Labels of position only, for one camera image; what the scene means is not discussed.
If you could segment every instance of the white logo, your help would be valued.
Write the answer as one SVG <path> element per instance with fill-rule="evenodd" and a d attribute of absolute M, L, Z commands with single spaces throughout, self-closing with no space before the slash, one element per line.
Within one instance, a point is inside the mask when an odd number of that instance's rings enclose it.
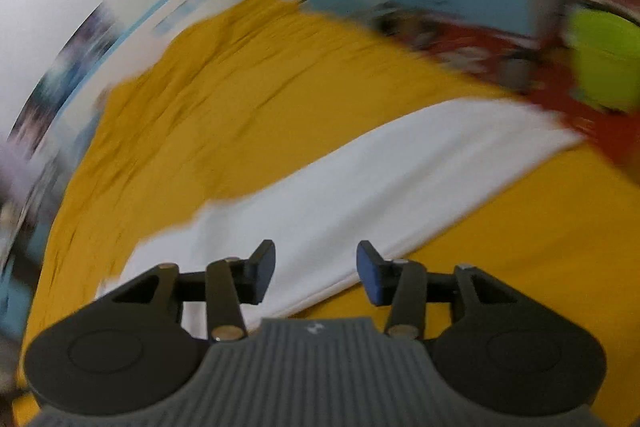
<path fill-rule="evenodd" d="M 319 322 L 316 322 L 315 324 L 312 324 L 311 326 L 306 327 L 306 331 L 308 331 L 312 335 L 317 335 L 322 330 L 324 330 L 324 324 L 321 324 Z"/>

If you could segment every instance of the bed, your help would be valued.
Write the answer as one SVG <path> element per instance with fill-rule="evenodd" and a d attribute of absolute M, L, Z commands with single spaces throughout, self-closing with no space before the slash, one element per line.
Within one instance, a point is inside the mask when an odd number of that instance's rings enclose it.
<path fill-rule="evenodd" d="M 243 0 L 190 26 L 110 94 L 52 227 L 24 340 L 89 302 L 143 238 L 207 200 L 255 192 L 423 107 L 506 95 L 350 23 Z M 640 190 L 587 145 L 559 153 L 411 254 L 432 271 L 476 264 L 587 328 L 605 347 L 594 411 L 638 414 Z M 430 305 L 428 333 L 447 325 Z M 360 286 L 304 317 L 371 315 Z M 37 410 L 15 404 L 23 424 Z"/>

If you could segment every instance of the blue stripe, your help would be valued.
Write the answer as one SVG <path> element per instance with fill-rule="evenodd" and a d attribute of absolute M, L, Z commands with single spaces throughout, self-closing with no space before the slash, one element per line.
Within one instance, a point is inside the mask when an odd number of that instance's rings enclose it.
<path fill-rule="evenodd" d="M 64 112 L 64 110 L 66 109 L 66 106 L 68 106 L 69 103 L 74 99 L 75 95 L 78 94 L 81 87 L 84 86 L 84 84 L 86 84 L 89 81 L 89 79 L 91 79 L 92 76 L 94 76 L 95 72 L 98 70 L 98 68 L 100 68 L 100 66 L 104 63 L 104 61 L 107 58 L 109 58 L 111 54 L 114 51 L 116 51 L 116 49 L 125 40 L 127 40 L 127 38 L 129 38 L 134 31 L 136 31 L 142 25 L 142 23 L 144 23 L 147 19 L 149 19 L 149 17 L 151 17 L 155 12 L 157 12 L 165 3 L 167 3 L 167 1 L 169 0 L 159 0 L 158 2 L 156 2 L 151 8 L 149 8 L 149 10 L 146 11 L 146 13 L 142 17 L 140 17 L 140 19 L 138 19 L 127 30 L 124 31 L 124 33 L 118 38 L 118 40 L 113 43 L 113 46 L 111 46 L 111 48 L 109 48 L 107 52 L 97 60 L 97 62 L 88 71 L 88 73 L 82 79 L 82 81 L 76 86 L 76 89 L 74 89 L 71 92 L 68 99 L 65 100 L 65 102 L 62 104 L 62 107 L 60 107 L 60 110 L 56 113 L 49 127 L 51 127 L 53 124 L 56 123 L 56 120 L 58 120 L 60 115 Z"/>

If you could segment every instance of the yellow-green trash bin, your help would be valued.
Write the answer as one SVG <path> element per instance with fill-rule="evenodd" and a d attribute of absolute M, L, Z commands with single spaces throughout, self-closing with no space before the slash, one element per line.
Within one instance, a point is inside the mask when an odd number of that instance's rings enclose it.
<path fill-rule="evenodd" d="M 579 10 L 571 20 L 578 85 L 593 102 L 631 112 L 640 105 L 640 28 L 608 12 Z"/>

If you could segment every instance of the folded white fabric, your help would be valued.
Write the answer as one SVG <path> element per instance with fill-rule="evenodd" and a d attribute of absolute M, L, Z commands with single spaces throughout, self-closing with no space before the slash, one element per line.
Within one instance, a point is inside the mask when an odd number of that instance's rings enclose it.
<path fill-rule="evenodd" d="M 207 204 L 190 224 L 140 243 L 98 296 L 159 263 L 200 271 L 273 239 L 276 269 L 265 300 L 242 309 L 255 328 L 262 317 L 293 314 L 356 283 L 360 240 L 386 259 L 410 253 L 579 140 L 526 103 L 460 98 L 433 105 L 251 196 Z M 204 305 L 186 305 L 182 325 L 204 338 Z"/>

